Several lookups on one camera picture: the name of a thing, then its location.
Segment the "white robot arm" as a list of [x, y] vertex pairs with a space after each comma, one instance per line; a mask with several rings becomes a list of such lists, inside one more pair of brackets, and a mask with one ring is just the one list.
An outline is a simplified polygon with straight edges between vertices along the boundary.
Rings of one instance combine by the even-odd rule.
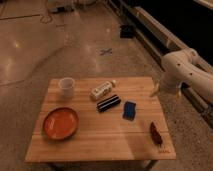
[[207, 101], [213, 103], [213, 74], [197, 67], [199, 59], [199, 54], [192, 48], [164, 55], [161, 59], [164, 72], [150, 96], [153, 97], [160, 91], [179, 94], [181, 85], [186, 83]]

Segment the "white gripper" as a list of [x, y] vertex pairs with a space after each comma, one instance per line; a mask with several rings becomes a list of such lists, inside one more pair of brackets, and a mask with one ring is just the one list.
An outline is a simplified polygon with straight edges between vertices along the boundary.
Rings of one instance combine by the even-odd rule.
[[158, 93], [159, 87], [160, 87], [161, 91], [164, 91], [166, 93], [177, 94], [178, 99], [180, 99], [182, 97], [182, 93], [180, 90], [181, 83], [177, 80], [168, 79], [168, 78], [163, 77], [160, 80], [160, 84], [156, 83], [154, 85], [154, 88], [150, 93], [150, 97], [154, 97]]

